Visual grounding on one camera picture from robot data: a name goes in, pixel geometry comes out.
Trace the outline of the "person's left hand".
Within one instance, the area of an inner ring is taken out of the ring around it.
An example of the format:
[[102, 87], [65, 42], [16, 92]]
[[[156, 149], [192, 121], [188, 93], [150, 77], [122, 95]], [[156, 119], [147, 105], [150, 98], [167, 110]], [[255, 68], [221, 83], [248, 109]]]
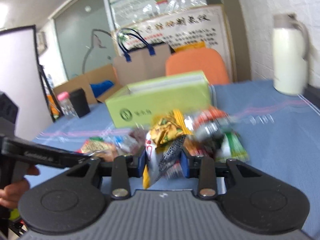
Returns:
[[16, 209], [18, 207], [18, 202], [25, 192], [30, 189], [29, 181], [25, 178], [22, 180], [7, 185], [0, 192], [0, 202], [1, 206], [8, 209]]

